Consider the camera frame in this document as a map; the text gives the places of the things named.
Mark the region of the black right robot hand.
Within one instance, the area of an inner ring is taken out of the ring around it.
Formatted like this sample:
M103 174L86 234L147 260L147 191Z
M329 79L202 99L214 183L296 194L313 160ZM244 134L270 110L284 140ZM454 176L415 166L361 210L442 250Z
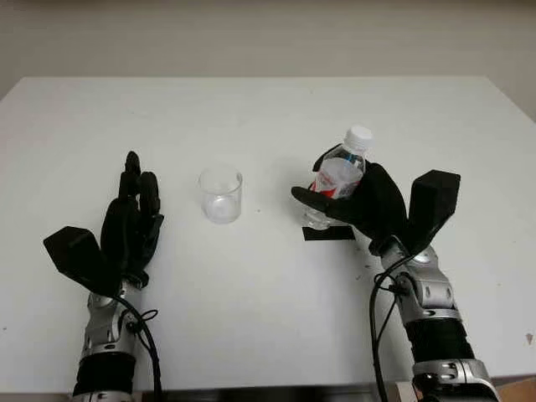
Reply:
M348 198L330 198L299 186L293 187L291 194L328 218L354 226L371 239L372 255L382 255L394 242L404 243L405 201L394 180L376 162L364 162L363 178Z

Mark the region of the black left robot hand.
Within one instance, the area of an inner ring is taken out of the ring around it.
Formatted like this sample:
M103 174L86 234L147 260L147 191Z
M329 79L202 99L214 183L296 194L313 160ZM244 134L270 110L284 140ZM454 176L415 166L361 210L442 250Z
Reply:
M143 172L139 156L128 152L118 196L106 210L100 248L109 267L134 287L149 282L146 268L154 256L164 216L157 176Z

